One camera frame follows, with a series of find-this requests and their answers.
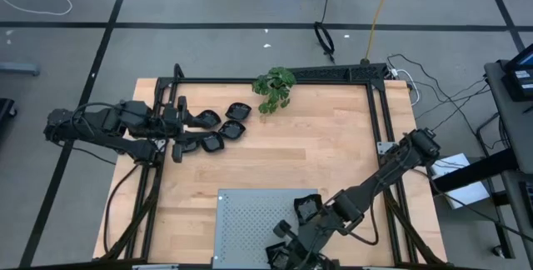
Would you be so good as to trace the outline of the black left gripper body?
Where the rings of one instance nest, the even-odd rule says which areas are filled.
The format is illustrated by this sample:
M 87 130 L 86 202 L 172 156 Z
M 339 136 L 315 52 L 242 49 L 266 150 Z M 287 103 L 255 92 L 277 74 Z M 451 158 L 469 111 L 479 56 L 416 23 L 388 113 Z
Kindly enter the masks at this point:
M 170 102 L 165 105 L 162 114 L 163 137 L 168 143 L 174 140 L 172 145 L 172 160 L 175 163 L 182 162 L 182 155 L 187 139 L 183 128 L 183 120 L 187 115 L 187 100 L 184 96 L 177 98 L 177 107 Z

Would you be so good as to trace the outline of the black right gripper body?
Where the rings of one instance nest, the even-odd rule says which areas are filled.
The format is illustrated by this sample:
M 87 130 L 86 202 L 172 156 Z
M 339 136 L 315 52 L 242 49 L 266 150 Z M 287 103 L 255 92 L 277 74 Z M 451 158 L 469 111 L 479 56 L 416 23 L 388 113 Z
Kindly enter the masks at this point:
M 304 229 L 296 235 L 291 225 L 281 220 L 274 228 L 274 234 L 281 238 L 289 238 L 289 242 L 279 242 L 272 246 L 272 268 L 274 270 L 330 270 L 333 262 L 320 253 L 319 242 L 326 234 L 318 228 Z

